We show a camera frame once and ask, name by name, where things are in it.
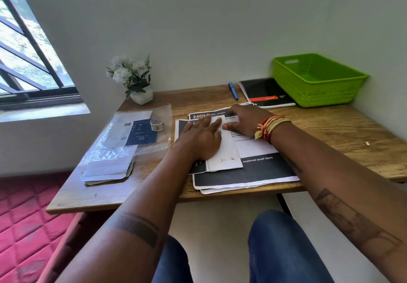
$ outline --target tape roll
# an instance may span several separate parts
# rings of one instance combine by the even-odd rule
[[[151,129],[155,132],[164,130],[164,119],[157,117],[150,120]]]

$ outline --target red mattress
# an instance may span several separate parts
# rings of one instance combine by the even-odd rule
[[[45,212],[67,177],[0,179],[0,283],[38,280],[75,216]]]

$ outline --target blue jeans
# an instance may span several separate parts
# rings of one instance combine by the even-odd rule
[[[277,210],[256,218],[249,239],[250,283],[334,283],[297,222]],[[168,236],[153,283],[191,283],[188,256]]]

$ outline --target blue pen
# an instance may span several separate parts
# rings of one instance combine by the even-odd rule
[[[229,88],[230,88],[231,92],[233,93],[234,99],[238,100],[239,98],[237,97],[236,91],[234,90],[232,83],[229,83]]]

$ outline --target potted plant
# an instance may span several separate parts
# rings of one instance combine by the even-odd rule
[[[112,64],[111,67],[107,67],[106,75],[125,85],[126,98],[130,97],[139,105],[153,100],[150,55],[141,62],[133,62],[126,55],[116,56],[112,59]]]

